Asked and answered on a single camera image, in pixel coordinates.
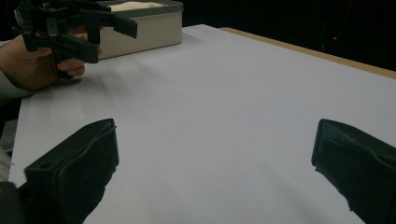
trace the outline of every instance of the cardboard box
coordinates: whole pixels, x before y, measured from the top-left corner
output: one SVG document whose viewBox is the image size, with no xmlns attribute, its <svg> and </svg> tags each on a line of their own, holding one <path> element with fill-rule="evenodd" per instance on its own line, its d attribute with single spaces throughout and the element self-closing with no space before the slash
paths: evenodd
<svg viewBox="0 0 396 224">
<path fill-rule="evenodd" d="M 100 2 L 103 6 L 111 6 L 129 1 Z M 152 2 L 160 7 L 147 7 L 118 11 L 137 23 L 137 38 L 122 35 L 105 27 L 101 31 L 102 54 L 99 59 L 117 57 L 148 49 L 157 49 L 176 45 L 181 42 L 183 4 L 168 0 L 139 0 L 134 2 Z"/>
</svg>

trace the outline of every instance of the white table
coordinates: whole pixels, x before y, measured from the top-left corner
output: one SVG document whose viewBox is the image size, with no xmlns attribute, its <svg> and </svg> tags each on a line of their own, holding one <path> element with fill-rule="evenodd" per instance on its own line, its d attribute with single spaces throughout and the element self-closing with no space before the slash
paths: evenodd
<svg viewBox="0 0 396 224">
<path fill-rule="evenodd" d="M 85 223 L 362 223 L 311 155 L 320 119 L 396 146 L 396 80 L 204 25 L 21 104 L 10 181 L 113 118 L 120 165 Z"/>
</svg>

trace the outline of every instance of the human hand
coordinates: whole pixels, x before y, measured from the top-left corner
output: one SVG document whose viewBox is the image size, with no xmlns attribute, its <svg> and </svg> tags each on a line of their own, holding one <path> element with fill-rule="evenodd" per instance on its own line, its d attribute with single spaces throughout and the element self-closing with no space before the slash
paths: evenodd
<svg viewBox="0 0 396 224">
<path fill-rule="evenodd" d="M 14 86 L 28 91 L 37 91 L 59 81 L 57 68 L 74 77 L 84 74 L 83 61 L 71 58 L 55 64 L 51 53 L 47 48 L 28 51 L 22 36 L 18 35 L 0 48 L 0 68 Z"/>
</svg>

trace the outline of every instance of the finger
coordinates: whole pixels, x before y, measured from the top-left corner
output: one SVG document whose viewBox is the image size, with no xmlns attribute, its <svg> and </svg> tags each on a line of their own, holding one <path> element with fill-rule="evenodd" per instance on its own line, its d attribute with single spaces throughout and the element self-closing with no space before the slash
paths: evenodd
<svg viewBox="0 0 396 224">
<path fill-rule="evenodd" d="M 60 63 L 57 64 L 57 67 L 61 71 L 68 71 L 68 70 L 74 70 L 77 68 L 80 68 L 83 66 L 85 63 L 79 59 L 75 58 L 70 58 L 61 61 Z"/>
<path fill-rule="evenodd" d="M 76 37 L 79 37 L 80 39 L 83 39 L 83 40 L 85 40 L 85 41 L 87 41 L 88 40 L 88 35 L 86 34 L 86 33 L 84 33 L 84 34 L 78 34 L 78 35 L 75 35 Z"/>
<path fill-rule="evenodd" d="M 67 74 L 73 77 L 80 77 L 85 73 L 85 65 L 74 69 L 74 70 L 67 70 Z"/>
<path fill-rule="evenodd" d="M 103 52 L 102 52 L 102 47 L 100 47 L 100 45 L 98 45 L 98 55 L 101 55 Z"/>
<path fill-rule="evenodd" d="M 70 31 L 71 35 L 77 35 L 77 34 L 84 34 L 87 33 L 87 29 L 85 26 L 80 25 L 77 29 Z"/>
</svg>

